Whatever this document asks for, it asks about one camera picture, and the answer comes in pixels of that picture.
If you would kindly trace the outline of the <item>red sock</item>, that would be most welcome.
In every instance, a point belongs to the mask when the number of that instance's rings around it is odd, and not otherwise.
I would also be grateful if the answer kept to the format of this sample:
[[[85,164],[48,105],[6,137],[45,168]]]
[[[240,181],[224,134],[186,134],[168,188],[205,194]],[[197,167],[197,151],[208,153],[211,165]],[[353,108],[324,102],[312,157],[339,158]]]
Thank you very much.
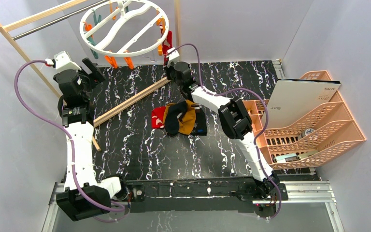
[[[164,113],[166,107],[158,107],[152,110],[151,112],[151,127],[153,129],[163,129],[164,128]]]
[[[172,45],[172,31],[169,30],[165,41],[162,43],[162,52],[163,52],[163,56],[164,56],[163,64],[164,65],[166,65],[167,62],[168,62],[168,58],[167,58],[166,54],[167,54],[168,50],[170,50],[172,48],[173,48],[173,45]]]

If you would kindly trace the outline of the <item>mustard yellow sock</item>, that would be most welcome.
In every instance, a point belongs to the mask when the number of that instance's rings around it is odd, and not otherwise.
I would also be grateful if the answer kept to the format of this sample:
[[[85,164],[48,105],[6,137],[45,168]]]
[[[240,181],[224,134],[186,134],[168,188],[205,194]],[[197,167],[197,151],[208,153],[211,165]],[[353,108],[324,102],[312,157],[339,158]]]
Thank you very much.
[[[195,114],[195,110],[191,106],[192,101],[190,100],[185,100],[185,101],[187,102],[187,112],[182,119],[179,119],[180,128],[179,128],[178,134],[180,133],[183,135],[190,135],[194,128],[196,114]],[[175,103],[169,103],[168,105],[166,105],[163,122],[165,121],[165,117],[168,113],[168,107],[174,104]]]

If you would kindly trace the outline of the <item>white round clip hanger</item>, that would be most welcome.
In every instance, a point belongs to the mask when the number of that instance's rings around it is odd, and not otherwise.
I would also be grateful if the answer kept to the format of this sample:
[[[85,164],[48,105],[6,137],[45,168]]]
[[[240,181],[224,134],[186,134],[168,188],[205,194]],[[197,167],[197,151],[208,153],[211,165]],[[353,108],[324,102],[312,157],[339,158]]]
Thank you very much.
[[[108,0],[87,10],[78,30],[90,50],[123,58],[156,50],[170,26],[166,12],[152,1]]]

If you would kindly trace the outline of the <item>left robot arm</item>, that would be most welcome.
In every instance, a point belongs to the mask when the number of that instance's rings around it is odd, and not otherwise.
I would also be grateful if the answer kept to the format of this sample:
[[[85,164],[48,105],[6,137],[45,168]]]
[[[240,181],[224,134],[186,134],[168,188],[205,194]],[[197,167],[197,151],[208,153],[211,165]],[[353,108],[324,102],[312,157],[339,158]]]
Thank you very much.
[[[73,62],[65,51],[53,59],[57,71],[53,79],[62,93],[58,110],[67,139],[66,180],[56,202],[72,221],[99,219],[110,212],[123,212],[126,217],[130,213],[130,194],[122,175],[115,174],[100,182],[95,177],[94,107],[90,94],[105,78],[88,58],[82,61],[91,73]]]

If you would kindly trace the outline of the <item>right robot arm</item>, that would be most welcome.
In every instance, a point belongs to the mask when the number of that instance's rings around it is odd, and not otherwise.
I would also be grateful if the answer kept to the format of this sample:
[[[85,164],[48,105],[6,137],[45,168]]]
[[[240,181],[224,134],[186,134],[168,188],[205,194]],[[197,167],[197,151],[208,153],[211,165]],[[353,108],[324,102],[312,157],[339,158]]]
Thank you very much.
[[[185,99],[217,112],[224,134],[239,147],[251,168],[252,176],[257,183],[254,198],[266,199],[275,196],[281,201],[279,178],[257,144],[257,138],[265,130],[262,129],[258,134],[254,133],[252,119],[242,99],[227,98],[224,93],[219,94],[206,89],[193,79],[190,65],[186,62],[171,62],[163,67],[167,78],[178,85]]]

